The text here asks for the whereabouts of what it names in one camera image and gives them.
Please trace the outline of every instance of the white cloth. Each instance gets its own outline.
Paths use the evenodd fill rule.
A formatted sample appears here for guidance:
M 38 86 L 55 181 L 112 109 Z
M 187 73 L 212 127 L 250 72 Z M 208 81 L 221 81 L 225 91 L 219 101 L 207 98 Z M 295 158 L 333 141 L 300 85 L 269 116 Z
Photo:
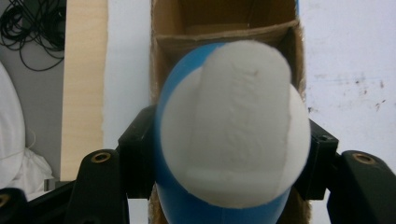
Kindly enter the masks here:
M 44 194 L 44 180 L 52 178 L 52 171 L 46 160 L 26 148 L 21 168 L 8 187 L 23 189 L 26 198 L 31 201 Z
M 44 193 L 44 179 L 53 178 L 43 157 L 25 148 L 21 103 L 0 63 L 0 189 L 23 189 L 27 199 Z
M 21 104 L 0 63 L 0 189 L 15 177 L 23 158 L 25 130 Z

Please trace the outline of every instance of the white wall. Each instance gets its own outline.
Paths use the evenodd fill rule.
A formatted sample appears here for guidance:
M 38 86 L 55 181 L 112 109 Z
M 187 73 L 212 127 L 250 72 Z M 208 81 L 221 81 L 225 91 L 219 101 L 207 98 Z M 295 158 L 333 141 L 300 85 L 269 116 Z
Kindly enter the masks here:
M 310 118 L 396 172 L 396 1 L 300 0 Z M 313 224 L 330 223 L 314 202 Z

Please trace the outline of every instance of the cardboard flap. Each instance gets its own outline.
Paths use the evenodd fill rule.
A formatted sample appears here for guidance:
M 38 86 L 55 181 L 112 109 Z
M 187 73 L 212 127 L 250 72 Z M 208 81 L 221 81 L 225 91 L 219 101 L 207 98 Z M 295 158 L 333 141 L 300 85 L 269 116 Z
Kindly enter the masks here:
M 152 33 L 201 35 L 248 30 L 296 19 L 294 0 L 153 0 Z
M 251 30 L 229 31 L 209 35 L 157 35 L 157 42 L 168 56 L 170 63 L 177 63 L 191 50 L 216 42 L 232 42 L 240 39 L 252 39 L 276 47 L 289 28 L 295 27 L 297 21 Z

